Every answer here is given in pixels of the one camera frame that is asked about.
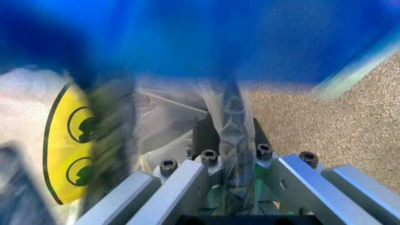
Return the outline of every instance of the hex socket bolt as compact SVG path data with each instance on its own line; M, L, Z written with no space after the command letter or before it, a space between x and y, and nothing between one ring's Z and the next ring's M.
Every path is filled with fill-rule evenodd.
M173 158L166 158L160 162L160 172L163 176L169 177L178 168L178 162Z
M312 168L317 168L318 165L318 156L309 151L303 151L299 154L299 157L310 165Z
M262 160L270 160L272 158L272 149L267 144L257 145L257 158Z
M204 165L215 165L218 162L218 153L211 149L201 152L201 162Z
M192 159L192 145L189 144L186 146L186 158Z

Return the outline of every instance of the dark object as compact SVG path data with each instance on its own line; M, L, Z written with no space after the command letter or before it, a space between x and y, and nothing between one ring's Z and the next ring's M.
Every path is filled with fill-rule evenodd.
M314 216L181 216L177 225L220 225L220 224L252 224L252 225L321 225Z
M204 165L215 165L218 162L218 153L214 150L207 149L201 152L201 162Z
M272 158L272 149L268 144L262 143L257 145L257 158L269 160Z
M160 162L160 172L169 177L178 168L178 162L173 158L166 158Z
M309 151L303 151L300 153L299 157L310 165L312 168L317 168L318 165L318 156Z
M17 152L0 148L0 225L55 224Z
M192 159L192 151L193 151L193 146L191 144L186 146L186 157L188 159Z
M78 171L76 175L78 175L79 179L76 180L76 185L85 186L88 183L91 169L92 165L87 165Z
M79 143L90 142L94 138L94 132L96 127L96 119L95 117L90 117L82 121L79 125L79 129L83 132L79 136Z
M259 124L258 120L256 118L253 118L253 122L254 122L254 130L255 130L255 143L256 146L259 144L267 144L269 145L269 147L271 147L271 143L269 142L267 136L265 135L264 131L261 128L261 125Z
M192 159L195 159L206 149L214 149L219 153L219 144L220 137L214 128L210 115L204 120L199 120L193 126Z

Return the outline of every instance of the black symbol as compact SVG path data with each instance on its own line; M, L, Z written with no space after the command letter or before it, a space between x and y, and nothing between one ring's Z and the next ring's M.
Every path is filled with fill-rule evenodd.
M86 165L82 167L76 174L71 172L71 168L79 161L81 160L90 160L92 161L91 158L89 157L82 157L77 160L75 160L67 169L66 177L69 183L71 183L74 186L85 186L88 183L88 179L90 177L91 171L92 171L92 165ZM72 180L71 177L78 176L78 179Z
M68 123L67 123L67 129L68 129L69 135L71 136L72 139L74 139L76 142L79 142L79 143L90 142L91 140L93 140L94 133L95 133L96 119L94 117L86 118L81 122L81 124L79 125L78 128L79 128L79 130L81 130L83 132L83 134L81 134L79 137L75 137L71 132L71 121L74 118L74 115L78 111L84 110L84 109L90 109L90 108L87 106L83 106L83 107L79 107L79 108L75 109L69 116Z
M84 168L80 169L76 174L79 179L76 180L76 185L85 186L88 183L88 179L90 176L90 172L92 171L92 165L87 165Z

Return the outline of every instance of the screw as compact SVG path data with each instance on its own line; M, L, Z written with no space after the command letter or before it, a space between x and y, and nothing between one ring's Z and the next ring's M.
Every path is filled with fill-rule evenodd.
M186 146L186 158L192 159L192 145L191 144Z
M160 172L163 176L169 177L178 168L178 162L173 158L166 158L160 162Z
M270 160L272 158L272 149L267 144L258 144L257 145L257 158L262 160Z
M218 153L214 150L207 149L201 152L201 162L204 165L215 165L218 162Z
M312 152L309 151L303 151L299 154L299 157L306 162L308 165L310 165L312 168L317 168L318 165L318 157Z

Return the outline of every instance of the clear plastic wrap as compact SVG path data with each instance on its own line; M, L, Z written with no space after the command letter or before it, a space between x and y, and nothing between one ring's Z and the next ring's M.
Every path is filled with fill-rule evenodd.
M225 169L226 193L220 210L227 214L249 212L255 202L255 131L248 92L234 82L204 80L177 85L140 79L137 92L141 95L136 101L141 112L136 133L142 169L151 172L164 158L183 162L194 124L209 113L220 136Z
M254 196L254 123L248 92L232 81L200 83L200 93L220 136L224 167L222 212L250 213Z

